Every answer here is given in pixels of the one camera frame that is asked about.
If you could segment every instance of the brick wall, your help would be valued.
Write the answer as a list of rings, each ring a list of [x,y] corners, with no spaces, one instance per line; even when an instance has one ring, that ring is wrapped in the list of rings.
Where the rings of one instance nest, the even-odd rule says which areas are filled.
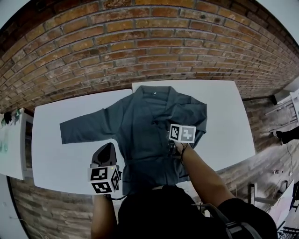
[[[243,98],[299,74],[299,47],[250,0],[42,0],[0,31],[0,112],[159,79],[234,80]]]

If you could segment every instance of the black shirt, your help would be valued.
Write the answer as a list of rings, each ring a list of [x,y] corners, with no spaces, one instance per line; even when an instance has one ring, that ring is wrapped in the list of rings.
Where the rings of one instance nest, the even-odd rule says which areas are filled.
[[[204,217],[183,189],[164,186],[160,190],[128,196],[118,213],[119,237],[124,238],[221,238],[225,225],[217,218]],[[263,210],[234,198],[218,209],[231,221],[246,222],[263,239],[277,238],[276,225]],[[246,231],[235,238],[252,238]]]

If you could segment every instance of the person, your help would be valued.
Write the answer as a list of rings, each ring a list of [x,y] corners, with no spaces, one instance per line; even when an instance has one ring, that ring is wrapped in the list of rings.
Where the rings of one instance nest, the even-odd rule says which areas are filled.
[[[204,203],[217,207],[231,221],[249,224],[263,239],[277,238],[276,225],[270,215],[231,194],[217,173],[189,145],[176,143],[176,146]],[[112,201],[96,195],[91,238],[229,238],[222,221],[204,217],[194,204],[192,198],[175,185],[143,191],[127,196],[122,202],[117,224]],[[242,230],[233,238],[251,239],[252,235]]]
[[[299,140],[299,126],[286,132],[276,131],[276,136],[283,144],[287,144],[292,140]]]

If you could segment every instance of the backpack strap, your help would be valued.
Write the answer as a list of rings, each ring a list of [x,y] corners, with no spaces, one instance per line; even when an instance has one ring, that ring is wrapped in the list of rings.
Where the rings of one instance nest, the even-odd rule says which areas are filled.
[[[220,221],[222,221],[226,226],[226,232],[229,239],[233,239],[232,234],[243,231],[243,229],[246,229],[253,237],[253,239],[262,239],[261,236],[257,233],[257,231],[250,226],[246,222],[231,222],[218,208],[211,204],[203,204],[201,207],[207,209],[213,218],[218,218]]]

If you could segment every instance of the floor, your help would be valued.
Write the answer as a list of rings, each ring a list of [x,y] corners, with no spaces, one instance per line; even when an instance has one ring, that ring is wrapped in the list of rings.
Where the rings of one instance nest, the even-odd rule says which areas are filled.
[[[258,183],[258,196],[275,198],[283,180],[299,180],[299,141],[281,146],[269,131],[288,122],[294,111],[285,108],[265,116],[264,113],[273,107],[269,98],[244,101],[244,106],[257,154],[218,173],[232,193],[245,201],[248,198],[249,183]],[[41,189],[35,187],[30,178],[24,181],[11,179],[11,184],[17,208],[27,223],[31,238],[39,239],[40,234],[50,239],[90,238],[93,209],[91,196]],[[195,201],[200,201],[193,188],[185,190]],[[115,202],[114,207],[117,214],[120,202]],[[287,222],[287,226],[296,222],[299,225],[299,212],[292,217],[292,222]]]

